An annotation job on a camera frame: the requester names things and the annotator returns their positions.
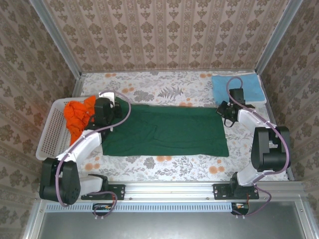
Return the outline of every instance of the wire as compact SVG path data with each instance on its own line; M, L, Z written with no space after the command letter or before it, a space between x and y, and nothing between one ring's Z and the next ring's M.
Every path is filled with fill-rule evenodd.
M120 122L118 123L115 123L113 125L109 125L109 126L106 126L106 127L103 127L103 128L99 128L99 129L96 129L94 131L91 131L89 132L88 134L86 134L85 136L81 137L77 142L75 142L72 147L70 148L70 150L67 152L67 154L64 155L64 157L61 159L61 161L59 162L57 168L56 168L56 173L55 173L55 191L56 191L56 197L58 199L58 202L60 203L61 206L63 207L68 207L69 205L68 204L64 204L63 201L62 201L62 198L61 198L61 195L60 195L60 188L59 188L59 175L60 175L60 172L61 172L61 167L62 167L62 164L63 162L69 157L69 155L73 152L73 150L75 150L75 148L83 141L85 140L87 137L89 137L90 135L96 133L96 132L100 132L100 131L103 131L103 130L106 130L106 129L109 129L109 128L113 128L113 127L116 127L116 126L119 126L121 125L122 123L124 123L128 117L130 116L131 114L131 104L130 104L130 100L129 98L127 98L125 95L123 95L122 93L119 93L117 91L103 91L101 92L100 94L104 94L104 93L116 93L120 96L122 96L126 101L127 103L129 104L129 111L127 113L127 115L125 116L125 118L123 120L121 120Z
M114 193L114 192L111 192L111 191L104 191L104 192L97 192L97 193L89 193L89 195L102 195L102 194L111 194L112 197L114 197L114 202L113 202L113 206L112 208L107 212L107 214L103 215L103 216L98 216L96 214L96 210L97 208L101 207L101 205L97 205L95 208L94 208L94 211L93 211L93 214L95 216L95 219L98 219L98 217L100 217L101 219L103 219L104 217L107 217L114 209L115 209L115 206L118 202L118 196Z
M269 204L269 202L270 202L270 200L271 200L271 198L272 198L272 196L271 196L271 194L270 194L269 192L267 192L266 190L263 190L263 189L257 187L256 182L259 181L260 179L262 179L263 177L265 177L266 175L279 174L279 173L284 172L284 171L288 168L290 156L289 156L288 145L287 145L285 139L284 139L284 138L281 136L281 134L276 130L276 128L273 127L273 125L272 125L271 123L269 123L268 120L265 120L265 119L264 119L261 115L259 115L256 111L253 111L253 110L251 110L250 108L248 108L248 107L242 105L241 103L239 103L238 101L236 101L236 100L230 95L230 92L229 92L229 83L230 83L232 80L234 80L234 79L240 80L240 83L241 83L240 88L242 88L242 86L243 86L243 80L242 80L240 77L234 76L234 77L230 78L229 81L228 81L227 84L226 84L226 91L227 91L227 94L228 94L229 98L230 98L235 104L239 105L239 106L242 107L243 109L245 109L245 110L249 111L250 113L254 114L254 115L255 115L257 118L259 118L264 124L266 124L267 126L269 126L269 127L275 132L275 134L277 135L277 137L280 139L280 141L282 142L282 144L283 144L283 146L284 146L284 148L285 148L285 151L286 151L286 162L285 162L284 167L283 167L280 171L278 171L278 172L266 172L264 175L261 175L261 177L257 178L257 179L253 182L254 187L255 187L257 190L259 190L259 191L261 191L261 192L264 192L264 193L266 193L266 194L269 195L269 198L268 198L268 200L264 203L264 205L262 205L262 206L261 206L259 209L257 209L256 211L254 211L254 212L252 212L252 213L249 213L249 214L246 214L246 215L242 215L240 212L238 212L238 211L236 211L236 210L233 210L235 213L237 213L237 214L238 214L239 216L241 216L241 217L249 217L249 216L252 216L252 215L258 213L259 211L261 211L265 206L267 206L267 205Z

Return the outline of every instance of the light blue towel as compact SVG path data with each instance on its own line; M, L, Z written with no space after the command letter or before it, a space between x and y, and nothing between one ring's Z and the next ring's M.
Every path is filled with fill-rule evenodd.
M259 84L256 74L239 76L243 80L244 98L246 103L265 102L266 98ZM223 101L229 102L226 92L226 84L232 76L212 76L213 96L215 102L219 105ZM240 88L240 80L234 79L229 84L229 89Z

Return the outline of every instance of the orange cloth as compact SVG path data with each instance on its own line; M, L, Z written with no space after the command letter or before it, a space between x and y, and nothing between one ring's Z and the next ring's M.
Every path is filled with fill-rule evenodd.
M84 103L70 101L64 108L66 128L71 133L72 145L82 134L88 125L89 119L94 115L95 96L87 98Z

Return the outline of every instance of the green cloth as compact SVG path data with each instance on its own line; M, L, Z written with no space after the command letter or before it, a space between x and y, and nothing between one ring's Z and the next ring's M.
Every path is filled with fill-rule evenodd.
M124 118L128 104L117 101ZM229 156L222 118L214 108L132 105L129 118L113 128L102 148L109 156Z

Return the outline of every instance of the floral patterned mat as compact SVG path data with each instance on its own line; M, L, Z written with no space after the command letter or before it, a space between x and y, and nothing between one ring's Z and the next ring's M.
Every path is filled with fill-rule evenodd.
M217 107L212 93L212 74L216 72L131 72L85 74L82 96L102 90L124 93L131 102L148 105ZM254 104L257 111L269 118L264 104ZM94 150L79 172L98 173L111 181L228 181L235 171L250 160L253 135L243 125L224 127L229 157L131 156L110 157L102 147ZM285 173L265 180L287 180Z

